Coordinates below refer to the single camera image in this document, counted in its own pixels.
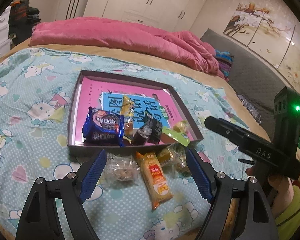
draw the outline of light blue bedsheet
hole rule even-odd
[[[217,171],[245,178],[242,153],[204,127],[207,116],[242,127],[223,89],[164,70],[113,58],[50,49],[23,49],[0,64],[0,224],[15,235],[25,200],[37,177],[60,179],[77,171],[82,160],[66,146],[69,103],[80,70],[95,70],[156,80],[172,85],[196,120],[204,139],[197,151]],[[174,197],[151,211],[144,183],[103,189],[102,179],[83,205],[101,240],[170,240],[200,226],[210,205],[191,176],[167,174]],[[72,239],[61,200],[57,200],[66,239]]]

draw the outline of white wardrobe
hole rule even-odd
[[[84,16],[189,30],[206,0],[88,0]]]

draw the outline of oreo cookie package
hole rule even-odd
[[[123,147],[123,126],[123,115],[89,107],[82,134],[86,142]]]

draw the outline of colorful folded blanket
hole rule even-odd
[[[216,56],[215,58],[219,62],[219,70],[224,74],[224,76],[227,78],[232,66],[233,62],[233,56],[229,51],[219,51],[216,49]]]

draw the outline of yellow snack wrapper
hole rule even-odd
[[[160,203],[171,199],[173,195],[155,153],[142,155],[137,152],[136,157],[150,194],[152,209],[155,210]]]
[[[127,95],[123,95],[120,115],[124,115],[124,135],[131,140],[133,138],[134,102]]]

